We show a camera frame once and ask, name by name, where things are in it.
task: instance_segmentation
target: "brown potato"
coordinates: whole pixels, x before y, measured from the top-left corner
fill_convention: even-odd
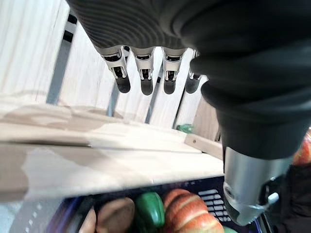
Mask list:
[[[117,199],[105,204],[98,212],[97,233],[124,233],[131,226],[135,205],[129,198]]]

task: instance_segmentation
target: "robotic hand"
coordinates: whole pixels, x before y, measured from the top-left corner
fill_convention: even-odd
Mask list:
[[[154,46],[164,50],[168,94],[185,48],[197,50],[191,69],[209,78],[201,91],[217,111],[228,214],[246,225],[278,200],[311,124],[309,1],[67,1],[121,92],[130,89],[124,45],[135,55],[146,95],[152,93]]]

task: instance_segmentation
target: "orange pumpkin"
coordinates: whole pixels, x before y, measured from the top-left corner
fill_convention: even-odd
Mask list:
[[[187,190],[175,189],[166,195],[165,205],[166,233],[223,233],[219,221],[208,213],[204,201]]]

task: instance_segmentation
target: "wooden plank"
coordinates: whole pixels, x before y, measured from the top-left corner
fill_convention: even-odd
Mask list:
[[[115,79],[81,24],[73,36],[59,97],[60,105],[107,109]]]
[[[19,107],[16,102],[2,100],[0,116],[2,142],[201,153],[184,144],[186,134],[183,132],[159,129],[81,109],[75,111],[47,104]]]
[[[215,140],[219,128],[216,110],[203,97],[195,114],[193,127],[194,134],[212,141]]]
[[[210,154],[218,159],[223,159],[223,146],[219,142],[215,142],[195,134],[188,134],[185,144],[192,146],[204,153]]]
[[[155,89],[156,81],[159,75],[160,67],[163,60],[161,47],[155,48],[154,51],[154,70],[152,73],[153,87]],[[119,93],[116,103],[115,113],[124,119],[145,122],[152,95],[144,95],[140,88],[140,76],[137,71],[135,58],[130,53],[127,59],[127,73],[131,82],[129,93]]]
[[[173,126],[178,106],[185,88],[190,61],[192,58],[193,50],[187,49],[182,58],[180,70],[176,78],[176,88],[172,94],[167,95],[164,92],[164,77],[162,77],[150,118],[150,124],[165,128],[171,128]]]
[[[0,160],[0,201],[98,194],[223,174],[222,161],[202,153],[0,144]]]
[[[0,6],[0,95],[45,102],[69,6],[65,0],[2,0]]]
[[[189,94],[186,91],[184,92],[183,98],[181,100],[177,119],[174,125],[174,128],[177,127],[177,125],[183,125],[183,124],[192,124],[194,121],[194,117],[196,114],[196,111],[199,106],[200,99],[202,97],[201,95],[201,86],[207,81],[207,77],[205,75],[202,76],[198,89],[192,93]]]

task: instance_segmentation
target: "green bell pepper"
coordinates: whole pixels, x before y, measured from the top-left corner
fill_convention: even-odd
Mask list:
[[[164,207],[160,196],[155,192],[141,194],[136,199],[136,211],[148,229],[164,225]]]

